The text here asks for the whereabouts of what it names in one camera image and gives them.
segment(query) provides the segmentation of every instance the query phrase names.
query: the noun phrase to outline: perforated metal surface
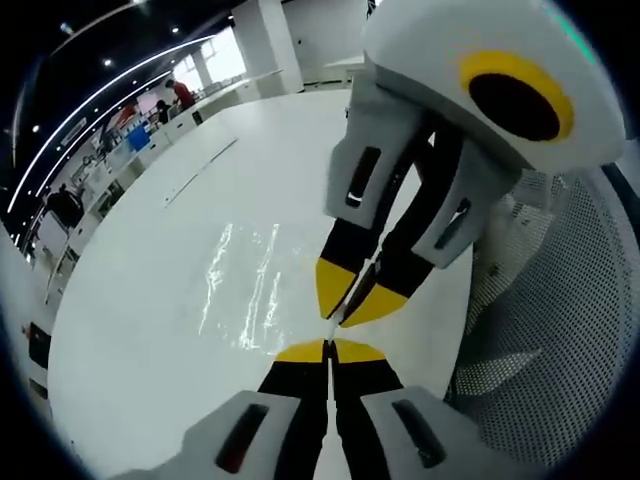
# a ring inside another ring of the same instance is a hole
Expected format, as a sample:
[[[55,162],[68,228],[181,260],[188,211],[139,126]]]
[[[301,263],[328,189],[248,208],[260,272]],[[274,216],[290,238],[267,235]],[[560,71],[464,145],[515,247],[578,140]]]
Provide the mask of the perforated metal surface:
[[[527,172],[476,244],[457,407],[554,465],[603,410],[638,335],[640,254],[604,174]]]

